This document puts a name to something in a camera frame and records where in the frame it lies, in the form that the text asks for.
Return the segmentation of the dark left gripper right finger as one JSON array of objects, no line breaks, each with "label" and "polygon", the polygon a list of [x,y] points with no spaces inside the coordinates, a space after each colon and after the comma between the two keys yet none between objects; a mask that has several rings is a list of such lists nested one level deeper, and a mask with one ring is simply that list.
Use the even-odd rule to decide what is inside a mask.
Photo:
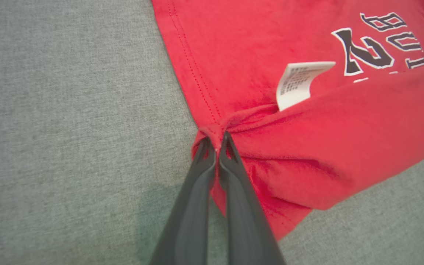
[{"label": "dark left gripper right finger", "polygon": [[218,154],[226,193],[228,265],[286,265],[244,163],[229,132]]}]

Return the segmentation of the red jersey striped white collar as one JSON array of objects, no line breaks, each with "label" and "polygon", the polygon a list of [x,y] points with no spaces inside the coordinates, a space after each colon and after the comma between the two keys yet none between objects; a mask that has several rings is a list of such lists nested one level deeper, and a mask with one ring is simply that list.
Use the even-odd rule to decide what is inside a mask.
[{"label": "red jersey striped white collar", "polygon": [[424,0],[151,0],[187,104],[276,239],[424,159]]}]

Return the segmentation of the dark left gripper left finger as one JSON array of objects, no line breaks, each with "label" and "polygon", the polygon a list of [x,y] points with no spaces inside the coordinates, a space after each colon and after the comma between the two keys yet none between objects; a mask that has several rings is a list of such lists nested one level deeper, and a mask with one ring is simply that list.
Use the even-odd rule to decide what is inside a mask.
[{"label": "dark left gripper left finger", "polygon": [[210,190],[216,151],[209,138],[199,142],[149,265],[207,265]]}]

